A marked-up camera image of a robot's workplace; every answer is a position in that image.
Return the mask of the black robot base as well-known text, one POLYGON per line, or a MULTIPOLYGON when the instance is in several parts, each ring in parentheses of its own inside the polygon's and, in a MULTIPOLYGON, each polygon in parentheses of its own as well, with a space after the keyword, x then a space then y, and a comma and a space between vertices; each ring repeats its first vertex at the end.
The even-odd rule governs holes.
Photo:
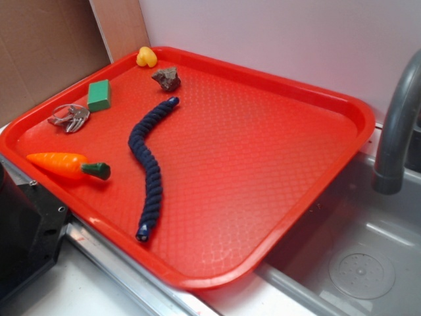
POLYGON ((56 264, 69 215, 47 188, 1 167, 1 303, 56 264))

